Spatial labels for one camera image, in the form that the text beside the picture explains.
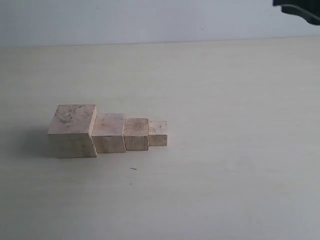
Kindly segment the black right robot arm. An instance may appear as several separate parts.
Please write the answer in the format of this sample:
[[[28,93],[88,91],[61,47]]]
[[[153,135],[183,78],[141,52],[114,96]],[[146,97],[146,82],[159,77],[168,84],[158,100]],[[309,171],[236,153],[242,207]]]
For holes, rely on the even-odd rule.
[[[281,7],[281,12],[298,16],[307,23],[320,25],[320,0],[273,0],[274,7]]]

